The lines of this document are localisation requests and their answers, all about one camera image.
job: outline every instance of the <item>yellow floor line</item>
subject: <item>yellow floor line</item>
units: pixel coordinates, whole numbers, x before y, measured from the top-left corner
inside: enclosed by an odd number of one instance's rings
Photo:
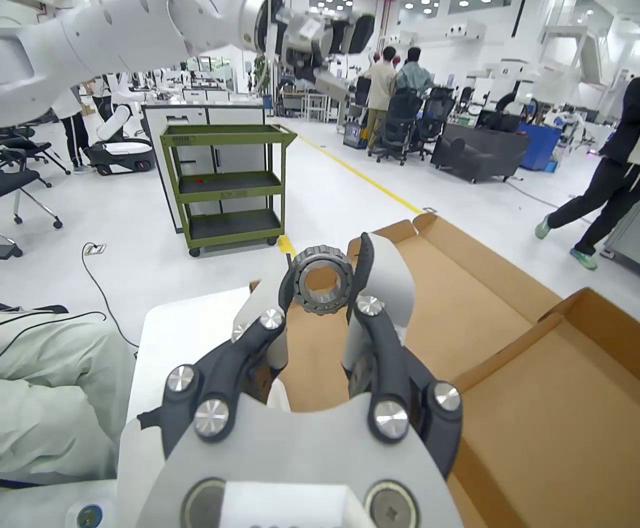
[[[356,176],[359,176],[360,178],[362,178],[364,181],[366,181],[367,183],[373,185],[376,189],[382,191],[384,194],[386,194],[389,198],[393,198],[396,202],[398,202],[399,204],[402,204],[403,206],[405,206],[407,209],[413,211],[415,214],[422,214],[424,213],[424,211],[422,209],[420,209],[419,207],[416,207],[412,204],[410,204],[409,202],[407,202],[406,200],[403,200],[402,198],[400,198],[400,196],[398,196],[397,194],[392,193],[389,189],[383,187],[382,185],[380,185],[377,182],[374,182],[371,178],[369,178],[368,176],[365,176],[362,172],[360,172],[357,169],[354,169],[351,165],[349,165],[348,163],[345,163],[344,161],[342,161],[339,157],[334,156],[333,154],[331,154],[331,152],[327,151],[325,148],[320,147],[319,145],[316,145],[313,141],[309,141],[306,137],[301,136],[300,134],[298,134],[298,137],[304,141],[305,143],[307,143],[308,145],[311,145],[312,147],[318,149],[320,152],[322,152],[323,154],[325,154],[326,156],[329,156],[331,159],[333,159],[336,163],[339,163],[340,165],[342,165],[345,169],[353,172]]]
[[[278,247],[282,253],[291,253],[291,257],[296,256],[296,250],[291,245],[291,240],[286,235],[281,235],[278,239]]]

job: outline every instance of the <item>green sneaker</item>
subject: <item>green sneaker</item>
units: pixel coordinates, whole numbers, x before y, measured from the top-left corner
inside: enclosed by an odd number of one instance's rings
[[[546,215],[545,219],[536,225],[536,237],[540,240],[543,240],[549,234],[549,231],[551,231],[551,228],[547,223],[547,218],[549,218],[549,215]]]
[[[598,269],[598,264],[596,264],[595,259],[591,255],[586,255],[575,248],[572,248],[569,254],[588,270],[596,271],[596,269]]]

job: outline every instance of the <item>black pants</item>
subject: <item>black pants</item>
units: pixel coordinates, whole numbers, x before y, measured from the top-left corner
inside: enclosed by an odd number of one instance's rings
[[[111,96],[107,95],[105,97],[96,97],[94,95],[93,102],[95,103],[95,107],[98,109],[98,114],[102,118],[102,121],[106,123],[113,115],[113,110],[111,109]]]
[[[61,119],[62,124],[65,126],[65,134],[67,135],[67,150],[71,163],[74,167],[82,165],[82,152],[89,148],[89,134],[84,126],[84,119],[82,113],[78,112],[71,117],[65,117]],[[76,132],[76,153],[74,154],[74,131]]]
[[[549,215],[549,227],[556,229],[578,220],[606,202],[600,216],[575,245],[576,250],[593,255],[596,252],[595,245],[611,233],[622,217],[640,200],[640,181],[636,183],[639,175],[640,165],[621,164],[603,158],[584,194]]]

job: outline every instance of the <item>green metal cart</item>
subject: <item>green metal cart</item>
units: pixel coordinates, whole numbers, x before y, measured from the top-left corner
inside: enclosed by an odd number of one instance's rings
[[[205,246],[266,239],[275,245],[284,234],[287,147],[297,134],[277,125],[169,125],[160,136],[164,158],[189,254],[200,255]],[[280,179],[273,172],[273,145],[280,144]],[[183,175],[178,147],[265,145],[266,170]],[[273,196],[280,195],[280,218]],[[265,196],[266,207],[252,211],[192,214],[190,204]]]

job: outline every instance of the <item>black hair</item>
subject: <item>black hair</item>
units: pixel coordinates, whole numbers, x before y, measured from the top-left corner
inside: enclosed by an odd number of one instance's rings
[[[396,48],[394,48],[393,46],[387,46],[386,48],[384,48],[384,50],[382,50],[382,58],[387,62],[391,62],[395,56]]]
[[[420,60],[420,48],[419,47],[409,48],[409,51],[406,53],[406,59],[409,62],[418,62]]]

